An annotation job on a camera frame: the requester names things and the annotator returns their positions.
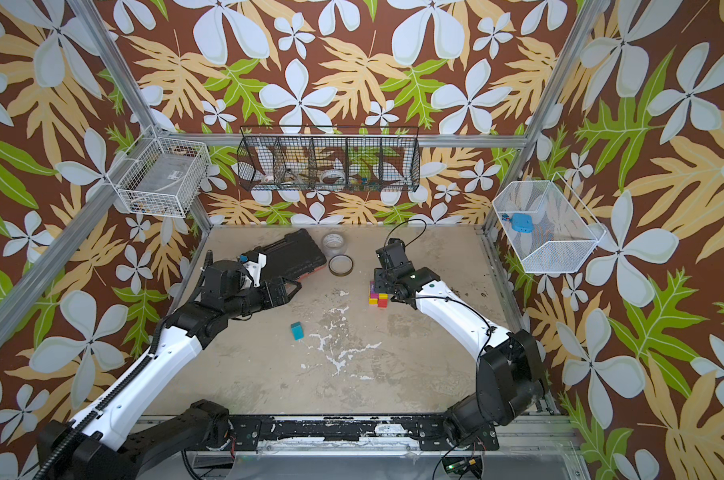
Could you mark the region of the teal wood block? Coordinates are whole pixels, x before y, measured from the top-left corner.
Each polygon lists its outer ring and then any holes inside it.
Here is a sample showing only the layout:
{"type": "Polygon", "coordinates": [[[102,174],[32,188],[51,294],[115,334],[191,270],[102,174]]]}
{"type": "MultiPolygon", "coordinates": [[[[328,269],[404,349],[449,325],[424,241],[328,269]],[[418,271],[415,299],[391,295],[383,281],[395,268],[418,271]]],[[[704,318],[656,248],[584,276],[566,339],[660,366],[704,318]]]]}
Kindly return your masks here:
{"type": "Polygon", "coordinates": [[[293,335],[293,338],[298,341],[302,340],[305,337],[305,332],[303,329],[303,325],[300,322],[295,322],[290,326],[291,333],[293,335]]]}

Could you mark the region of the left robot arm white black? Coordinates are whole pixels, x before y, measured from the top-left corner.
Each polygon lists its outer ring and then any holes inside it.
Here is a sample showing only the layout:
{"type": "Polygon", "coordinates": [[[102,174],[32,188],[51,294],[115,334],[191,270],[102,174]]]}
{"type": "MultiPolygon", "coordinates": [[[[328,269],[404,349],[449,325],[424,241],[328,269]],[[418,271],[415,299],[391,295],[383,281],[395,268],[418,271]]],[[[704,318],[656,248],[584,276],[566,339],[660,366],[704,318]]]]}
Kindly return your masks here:
{"type": "Polygon", "coordinates": [[[149,348],[100,397],[67,423],[51,422],[38,441],[38,479],[135,479],[188,447],[225,442],[227,408],[194,404],[171,421],[135,432],[169,382],[224,331],[261,311],[288,304],[302,285],[264,280],[265,255],[216,261],[211,255],[189,300],[164,317],[149,348]]]}

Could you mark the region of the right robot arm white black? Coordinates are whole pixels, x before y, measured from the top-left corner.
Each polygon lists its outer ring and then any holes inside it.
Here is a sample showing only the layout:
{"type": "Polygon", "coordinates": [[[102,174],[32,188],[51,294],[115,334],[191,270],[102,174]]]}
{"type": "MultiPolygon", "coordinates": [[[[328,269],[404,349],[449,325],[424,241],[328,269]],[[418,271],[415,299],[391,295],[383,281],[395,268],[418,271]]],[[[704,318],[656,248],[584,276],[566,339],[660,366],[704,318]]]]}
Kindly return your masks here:
{"type": "Polygon", "coordinates": [[[543,399],[548,392],[543,360],[529,332],[491,321],[431,269],[415,268],[401,239],[387,240],[376,255],[374,291],[430,317],[475,360],[475,392],[443,414],[451,445],[483,441],[493,428],[508,425],[543,399]]]}

